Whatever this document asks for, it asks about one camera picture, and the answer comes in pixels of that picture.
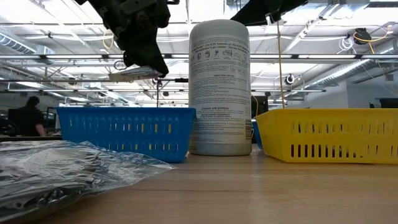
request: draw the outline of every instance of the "plastic basket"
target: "plastic basket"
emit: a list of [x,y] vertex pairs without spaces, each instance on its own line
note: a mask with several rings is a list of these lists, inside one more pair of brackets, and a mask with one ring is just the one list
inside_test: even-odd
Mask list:
[[183,162],[193,108],[57,108],[64,140]]
[[252,126],[253,126],[254,137],[256,138],[257,145],[258,145],[259,149],[263,149],[260,132],[259,132],[259,126],[257,125],[257,121],[252,121]]
[[285,162],[398,164],[398,110],[274,110],[256,117],[264,152]]

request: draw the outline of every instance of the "security camera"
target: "security camera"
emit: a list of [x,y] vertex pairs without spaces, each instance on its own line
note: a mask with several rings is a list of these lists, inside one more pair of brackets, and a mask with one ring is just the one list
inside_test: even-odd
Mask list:
[[294,82],[294,76],[292,74],[290,74],[285,78],[286,85],[292,85],[293,82]]

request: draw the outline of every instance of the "blue basket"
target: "blue basket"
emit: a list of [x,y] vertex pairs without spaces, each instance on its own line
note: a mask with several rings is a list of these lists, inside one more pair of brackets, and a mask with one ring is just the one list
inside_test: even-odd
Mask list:
[[89,141],[114,151],[138,152],[183,162],[196,110],[193,108],[57,108],[64,140]]
[[264,150],[264,148],[262,147],[260,131],[259,131],[259,126],[257,125],[257,121],[253,121],[252,125],[253,125],[253,130],[254,130],[254,136],[256,137],[257,145],[259,146],[259,149]]

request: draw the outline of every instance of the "product label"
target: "product label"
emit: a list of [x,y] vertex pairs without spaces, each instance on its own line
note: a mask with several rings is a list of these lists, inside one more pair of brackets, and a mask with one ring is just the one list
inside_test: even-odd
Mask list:
[[251,139],[250,48],[230,35],[191,43],[190,106],[197,109],[193,140],[244,144]]

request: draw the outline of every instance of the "yellow cable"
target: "yellow cable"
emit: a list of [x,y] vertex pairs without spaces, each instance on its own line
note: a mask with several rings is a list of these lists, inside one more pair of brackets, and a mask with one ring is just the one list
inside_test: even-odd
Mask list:
[[367,43],[377,42],[377,41],[379,41],[379,40],[382,40],[382,39],[386,38],[389,31],[390,31],[390,27],[387,28],[387,32],[386,32],[386,34],[384,35],[384,37],[378,38],[377,40],[363,40],[363,39],[357,38],[357,37],[355,36],[355,34],[357,34],[357,32],[354,33],[354,38],[357,39],[357,40],[360,40],[360,41],[362,41],[362,42],[367,42]]
[[253,98],[254,98],[254,100],[256,101],[256,103],[257,103],[257,107],[256,107],[256,116],[258,116],[259,115],[259,101],[257,100],[257,98],[255,97],[255,96],[253,96]]
[[102,44],[104,45],[104,47],[105,47],[106,49],[111,49],[111,48],[113,47],[113,38],[112,38],[112,40],[111,40],[111,46],[110,46],[110,47],[108,47],[108,46],[105,44],[105,39],[102,39]]
[[280,94],[282,96],[282,107],[285,109],[285,95],[284,95],[284,86],[282,83],[282,48],[280,46],[280,30],[279,30],[279,21],[277,24],[278,27],[278,48],[279,48],[279,82],[280,82]]
[[369,43],[369,46],[371,47],[371,51],[372,51],[372,53],[373,53],[373,54],[376,54],[376,53],[374,53],[374,50],[373,50],[372,43]]

